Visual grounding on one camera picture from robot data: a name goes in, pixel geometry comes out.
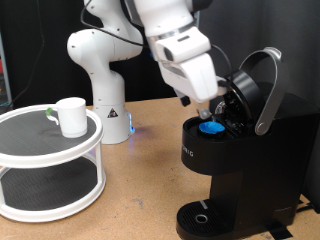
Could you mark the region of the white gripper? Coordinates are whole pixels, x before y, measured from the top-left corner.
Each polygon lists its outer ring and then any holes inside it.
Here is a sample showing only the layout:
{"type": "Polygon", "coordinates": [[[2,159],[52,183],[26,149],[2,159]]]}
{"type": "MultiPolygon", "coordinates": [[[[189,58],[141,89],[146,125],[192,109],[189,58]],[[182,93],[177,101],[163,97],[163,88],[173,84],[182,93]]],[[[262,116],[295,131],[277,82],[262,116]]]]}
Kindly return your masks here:
{"type": "Polygon", "coordinates": [[[181,63],[159,64],[166,84],[174,88],[181,104],[186,107],[192,98],[198,102],[197,111],[201,119],[211,116],[209,100],[218,95],[216,73],[211,57],[202,54],[181,63]]]}

